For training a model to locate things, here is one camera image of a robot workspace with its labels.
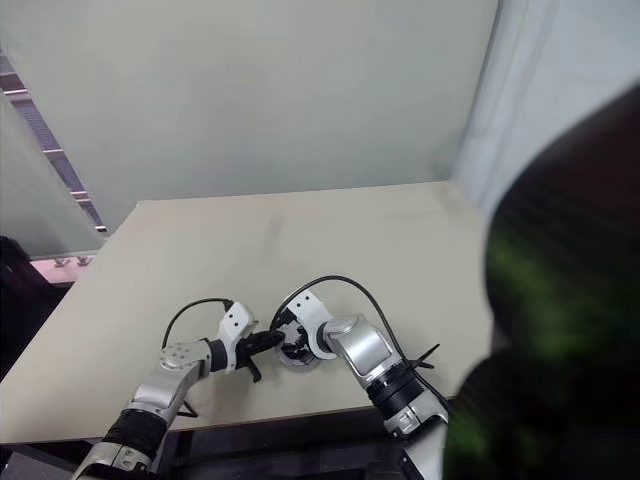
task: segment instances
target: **robotic arm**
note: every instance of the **robotic arm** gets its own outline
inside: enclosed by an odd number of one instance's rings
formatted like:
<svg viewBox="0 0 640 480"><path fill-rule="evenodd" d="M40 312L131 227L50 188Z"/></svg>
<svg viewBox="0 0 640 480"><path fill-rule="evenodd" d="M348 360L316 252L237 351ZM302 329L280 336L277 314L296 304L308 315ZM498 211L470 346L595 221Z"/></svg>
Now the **robotic arm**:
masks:
<svg viewBox="0 0 640 480"><path fill-rule="evenodd" d="M150 472L151 464L189 388L210 372L230 373L243 367L257 382L261 375L251 357L274 347L283 363L302 371L320 361L343 359L381 412L385 429L404 442L401 467L407 477L441 477L447 409L364 315L334 318L305 289L287 302L270 330L251 333L256 324L251 313L235 302L220 322L215 340L164 348L158 366L72 480L158 478Z"/></svg>
<svg viewBox="0 0 640 480"><path fill-rule="evenodd" d="M284 363L304 369L316 358L342 358L384 417L385 429L405 442L401 465L405 474L417 479L442 477L447 409L364 315L333 318L311 291L304 290L280 318L276 325L286 335L280 347ZM292 331L300 337L287 343Z"/></svg>
<svg viewBox="0 0 640 480"><path fill-rule="evenodd" d="M93 446L72 480L151 479L149 472L164 436L187 391L210 372L247 367L253 381L261 375L251 357L279 344L284 335L252 334L257 322L235 302L220 322L215 340L175 343L160 353L158 366L138 387L106 436Z"/></svg>

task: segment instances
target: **white wall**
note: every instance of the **white wall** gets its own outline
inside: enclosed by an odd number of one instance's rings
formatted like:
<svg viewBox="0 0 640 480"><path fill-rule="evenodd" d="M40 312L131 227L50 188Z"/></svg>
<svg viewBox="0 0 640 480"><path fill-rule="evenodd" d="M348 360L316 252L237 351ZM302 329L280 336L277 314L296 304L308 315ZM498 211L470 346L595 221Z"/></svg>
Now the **white wall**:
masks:
<svg viewBox="0 0 640 480"><path fill-rule="evenodd" d="M92 252L102 237L69 194L29 127L0 94L0 233L32 258Z"/></svg>
<svg viewBox="0 0 640 480"><path fill-rule="evenodd" d="M448 177L497 3L0 0L0 41L113 230L142 199Z"/></svg>
<svg viewBox="0 0 640 480"><path fill-rule="evenodd" d="M490 215L537 153L639 78L637 0L505 0L453 178Z"/></svg>

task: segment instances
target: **table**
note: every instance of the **table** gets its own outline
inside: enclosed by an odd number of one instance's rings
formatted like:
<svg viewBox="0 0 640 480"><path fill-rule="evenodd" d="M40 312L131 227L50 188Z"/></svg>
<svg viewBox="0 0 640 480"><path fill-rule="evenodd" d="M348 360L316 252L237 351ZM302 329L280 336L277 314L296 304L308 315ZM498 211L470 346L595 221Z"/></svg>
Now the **table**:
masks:
<svg viewBox="0 0 640 480"><path fill-rule="evenodd" d="M452 395L490 349L484 222L449 182L140 202L0 384L0 443L101 437L157 362L184 304L226 296L268 322L283 297L328 273L363 283L407 355L432 346L428 378ZM334 314L362 312L348 285L314 292ZM215 304L189 310L172 340L213 336ZM301 374L273 352L263 374L218 373L192 388L199 418L172 430L344 411L370 405L341 361Z"/></svg>

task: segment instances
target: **black cable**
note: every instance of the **black cable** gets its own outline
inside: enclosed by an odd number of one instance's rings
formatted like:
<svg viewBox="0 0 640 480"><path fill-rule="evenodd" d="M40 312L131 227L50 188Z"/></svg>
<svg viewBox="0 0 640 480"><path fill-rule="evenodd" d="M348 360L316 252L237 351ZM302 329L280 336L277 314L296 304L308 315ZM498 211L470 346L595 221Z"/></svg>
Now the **black cable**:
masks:
<svg viewBox="0 0 640 480"><path fill-rule="evenodd" d="M178 310L178 313L176 313L173 316L173 318L169 322L169 325L167 325L167 329L164 331L164 337L162 338L162 348L167 346L167 342L169 341L169 335L171 335L171 329L173 328L173 324L176 323L176 320L178 320L180 315L182 315L186 310L189 310L191 307L195 307L196 305L200 305L201 303L213 303L213 302L222 303L222 305L224 306L225 312L228 311L233 305L233 300L230 300L228 298L217 298L217 297L201 298L200 300L196 300L195 302L188 303L187 305L182 307L180 310ZM183 405L188 410L188 412L178 412L177 413L178 416L198 418L197 412L189 404L189 402L185 400Z"/></svg>
<svg viewBox="0 0 640 480"><path fill-rule="evenodd" d="M422 375L420 375L416 371L416 365L417 364L414 365L413 362L411 362L407 358L407 356L404 354L404 350L402 350L402 347L400 346L400 343L398 342L398 339L396 338L395 334L393 333L393 329L391 328L391 325L389 324L389 321L387 320L387 317L385 316L384 312L382 311L382 308L380 308L380 305L378 304L376 299L369 292L369 290L367 290L364 286L362 286L361 284L359 284L358 282L356 282L355 280L353 280L353 279L351 279L349 277L345 277L343 275L325 275L323 277L319 277L319 278L316 278L315 280L311 280L310 282L305 283L304 285L302 285L301 287L296 289L293 293L289 294L284 299L284 301L280 304L280 306L276 310L276 313L273 316L273 319L271 320L271 325L269 326L269 330L274 330L275 328L277 328L278 319L280 318L282 313L285 311L285 309L287 308L287 305L291 302L291 300L293 300L295 297L300 295L305 290L313 287L314 285L317 285L317 284L322 283L322 282L331 281L331 280L336 280L336 281L348 283L349 285L352 285L352 286L356 287L358 290L360 290L360 292L362 292L364 294L365 297L367 297L369 302L371 302L371 305L373 305L373 308L375 309L376 313L380 317L380 320L382 320L382 324L384 325L384 328L387 330L387 334L389 335L389 338L391 339L391 343L393 343L393 346L397 350L398 355L400 355L400 358L402 359L402 362L408 368L411 369L411 371L415 375L416 379L420 383L422 383L422 385L424 385L431 393L433 393L433 395L440 401L442 406L447 411L449 411L449 404L447 402L447 399L438 390L436 390L435 387L433 387L426 379L424 379L422 377ZM435 350L435 348L433 348L429 352L427 352L427 355L429 353L433 352L433 350Z"/></svg>
<svg viewBox="0 0 640 480"><path fill-rule="evenodd" d="M173 318L169 322L169 325L167 325L167 329L164 332L164 338L162 339L162 348L167 346L167 341L169 340L169 335L171 334L171 329L173 328L173 324L176 323L176 320L178 320L180 315L182 315L186 310L190 309L191 307L195 307L196 305L200 305L201 303L212 303L212 302L222 303L224 305L225 311L229 310L229 308L231 308L231 306L233 305L233 300L229 300L228 298L215 298L215 297L201 298L200 300L196 300L195 302L188 303L187 305L182 307L180 310L178 310L178 313L176 313L173 316Z"/></svg>

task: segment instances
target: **dark blurry object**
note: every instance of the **dark blurry object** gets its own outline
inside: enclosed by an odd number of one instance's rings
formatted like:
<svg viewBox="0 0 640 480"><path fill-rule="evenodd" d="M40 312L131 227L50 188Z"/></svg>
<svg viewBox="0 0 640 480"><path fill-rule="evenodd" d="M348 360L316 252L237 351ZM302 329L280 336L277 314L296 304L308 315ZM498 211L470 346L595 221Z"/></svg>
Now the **dark blurry object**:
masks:
<svg viewBox="0 0 640 480"><path fill-rule="evenodd" d="M53 287L20 245L0 237L0 380L44 324L66 290Z"/></svg>
<svg viewBox="0 0 640 480"><path fill-rule="evenodd" d="M637 475L640 87L513 184L491 224L486 284L507 346L462 386L445 478Z"/></svg>

